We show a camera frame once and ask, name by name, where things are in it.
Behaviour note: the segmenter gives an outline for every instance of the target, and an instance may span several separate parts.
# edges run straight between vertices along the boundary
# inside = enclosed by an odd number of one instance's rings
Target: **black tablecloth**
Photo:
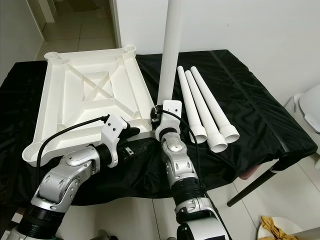
[[[136,56],[154,103],[161,58],[161,54]],[[240,133],[239,140],[221,153],[211,152],[206,143],[200,144],[200,169],[208,190],[229,184],[248,169],[273,159],[279,158],[274,170],[284,170],[317,150],[304,130],[228,50],[183,52],[178,64],[185,70],[197,67]],[[1,204],[25,206],[35,191],[35,169],[22,160],[21,153],[33,140],[46,67],[45,61],[16,63],[0,88]],[[183,102],[178,76],[172,99]],[[184,108],[182,118],[187,120]],[[181,136],[197,168],[195,147],[183,126]],[[160,143],[148,138],[130,142],[129,146],[138,156],[115,168],[104,167],[80,187],[72,204],[100,204],[127,196],[171,196]],[[58,162],[57,157],[43,166],[42,175]]]

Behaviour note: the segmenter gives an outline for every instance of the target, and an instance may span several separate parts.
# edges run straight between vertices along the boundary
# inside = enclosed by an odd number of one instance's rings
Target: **table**
[[[137,55],[136,60],[154,103],[157,101],[161,54]],[[300,159],[316,152],[317,146],[266,88],[228,50],[195,51],[179,54],[178,65],[185,70],[196,66],[240,138],[221,153],[213,153],[206,143],[200,147],[200,170],[207,190],[231,183],[256,165],[279,159],[271,170],[233,198],[243,196]],[[32,142],[45,79],[47,62],[19,62],[0,88],[2,137],[0,145],[1,205],[25,207],[35,188],[35,169],[21,158]],[[183,102],[178,75],[173,100]],[[187,119],[182,108],[182,118]],[[181,126],[188,155],[198,169],[196,150],[188,130]],[[129,147],[138,156],[115,168],[104,168],[78,190],[73,205],[102,204],[122,197],[171,197],[160,143],[152,138],[133,141]],[[59,157],[41,168],[44,176],[56,166]]]

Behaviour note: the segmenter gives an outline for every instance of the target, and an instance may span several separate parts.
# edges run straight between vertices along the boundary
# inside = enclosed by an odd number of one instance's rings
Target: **white plastic tray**
[[[48,52],[41,103],[32,144],[22,158],[36,166],[41,144],[53,134],[81,122],[116,114],[140,134],[152,137],[154,107],[135,58],[136,48],[57,53]],[[44,149],[41,166],[51,158],[97,144],[104,123],[94,122],[53,139]]]

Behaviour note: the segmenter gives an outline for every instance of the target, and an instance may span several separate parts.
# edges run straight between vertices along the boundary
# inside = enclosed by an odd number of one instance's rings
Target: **table leg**
[[[250,185],[248,185],[245,189],[243,189],[241,192],[239,192],[237,195],[235,195],[231,200],[229,200],[226,204],[228,207],[231,207],[241,199],[243,199],[245,196],[247,196],[249,193],[251,193],[253,190],[258,188],[261,184],[272,178],[274,175],[276,175],[277,172],[273,171],[272,168],[265,171],[261,176],[259,176],[256,180],[254,180]]]

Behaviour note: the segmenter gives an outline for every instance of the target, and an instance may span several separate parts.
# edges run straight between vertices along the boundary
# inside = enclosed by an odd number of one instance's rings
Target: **white wall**
[[[285,104],[320,82],[320,1],[186,0],[181,52],[228,49]],[[122,46],[161,53],[167,0],[117,0]]]
[[[0,85],[16,62],[35,60],[42,42],[27,0],[1,0]]]

